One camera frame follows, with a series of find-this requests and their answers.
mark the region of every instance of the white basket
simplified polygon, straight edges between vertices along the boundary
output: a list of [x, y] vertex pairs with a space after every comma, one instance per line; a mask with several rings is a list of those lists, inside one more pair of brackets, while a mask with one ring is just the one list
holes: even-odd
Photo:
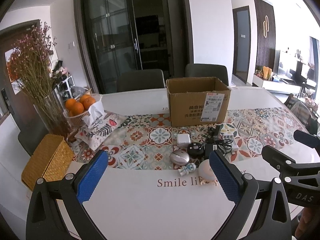
[[[90, 96], [93, 97], [96, 100], [96, 102], [101, 101], [102, 98], [100, 94], [91, 94]], [[84, 111], [82, 114], [70, 117], [67, 110], [64, 110], [63, 114], [66, 117], [70, 126], [75, 128], [82, 127], [84, 125], [84, 121], [82, 120], [82, 118], [86, 115], [90, 115], [89, 111]]]

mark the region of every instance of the glass vase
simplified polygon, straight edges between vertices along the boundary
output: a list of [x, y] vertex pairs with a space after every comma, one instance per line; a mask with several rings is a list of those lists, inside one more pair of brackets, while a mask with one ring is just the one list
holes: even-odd
[[39, 99], [35, 109], [49, 133], [61, 135], [67, 139], [71, 129], [55, 92], [51, 92], [46, 98]]

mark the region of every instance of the wooden slat wall panel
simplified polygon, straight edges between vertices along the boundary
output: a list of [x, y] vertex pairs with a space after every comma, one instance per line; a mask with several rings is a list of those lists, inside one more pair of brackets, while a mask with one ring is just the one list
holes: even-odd
[[[276, 23], [273, 6], [263, 0], [254, 0], [258, 24], [258, 49], [256, 68], [267, 66], [273, 70], [276, 52]], [[266, 15], [269, 18], [267, 38], [263, 35], [263, 22]]]

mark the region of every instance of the potted plant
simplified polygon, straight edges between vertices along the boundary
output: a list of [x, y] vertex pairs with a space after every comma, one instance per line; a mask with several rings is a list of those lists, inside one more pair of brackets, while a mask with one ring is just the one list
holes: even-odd
[[17, 79], [17, 86], [27, 94], [49, 133], [62, 135], [69, 133], [58, 99], [53, 92], [54, 80], [50, 77], [55, 38], [48, 34], [50, 27], [32, 26], [30, 34], [17, 40], [9, 60], [9, 73]]

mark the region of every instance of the barcode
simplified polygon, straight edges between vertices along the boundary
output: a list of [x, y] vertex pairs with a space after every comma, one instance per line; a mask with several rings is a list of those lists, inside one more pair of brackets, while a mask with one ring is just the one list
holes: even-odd
[[222, 98], [209, 98], [208, 101], [222, 101]]

